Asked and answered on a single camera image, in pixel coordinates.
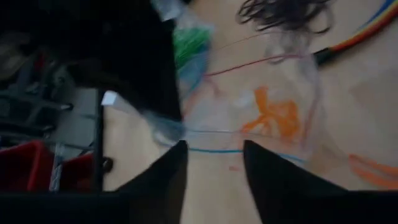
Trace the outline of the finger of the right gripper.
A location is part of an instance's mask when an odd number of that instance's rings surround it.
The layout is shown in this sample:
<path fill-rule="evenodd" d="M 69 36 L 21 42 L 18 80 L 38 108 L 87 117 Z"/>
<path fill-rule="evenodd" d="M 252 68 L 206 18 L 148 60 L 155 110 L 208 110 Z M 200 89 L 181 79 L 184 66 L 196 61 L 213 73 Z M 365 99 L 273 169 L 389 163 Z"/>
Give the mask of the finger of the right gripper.
<path fill-rule="evenodd" d="M 177 69 L 174 61 L 173 20 L 150 27 L 141 44 L 143 81 L 139 83 L 144 108 L 174 121 L 182 120 Z"/>

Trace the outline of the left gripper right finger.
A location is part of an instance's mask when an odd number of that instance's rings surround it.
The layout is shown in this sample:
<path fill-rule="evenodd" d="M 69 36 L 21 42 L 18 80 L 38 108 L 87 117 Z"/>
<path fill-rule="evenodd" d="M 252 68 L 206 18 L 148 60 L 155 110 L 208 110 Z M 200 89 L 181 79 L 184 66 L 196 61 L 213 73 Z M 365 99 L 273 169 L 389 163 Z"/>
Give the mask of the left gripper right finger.
<path fill-rule="evenodd" d="M 243 160 L 263 223 L 397 223 L 395 190 L 346 190 L 250 140 Z"/>

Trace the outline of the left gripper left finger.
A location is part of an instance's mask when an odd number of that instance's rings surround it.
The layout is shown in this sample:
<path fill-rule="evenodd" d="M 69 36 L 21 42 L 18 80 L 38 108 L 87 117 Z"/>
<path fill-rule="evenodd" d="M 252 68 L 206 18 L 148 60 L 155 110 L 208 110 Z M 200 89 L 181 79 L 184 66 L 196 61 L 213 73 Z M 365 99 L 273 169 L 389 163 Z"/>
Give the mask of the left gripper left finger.
<path fill-rule="evenodd" d="M 187 165 L 179 141 L 115 191 L 1 194 L 1 223 L 180 223 Z"/>

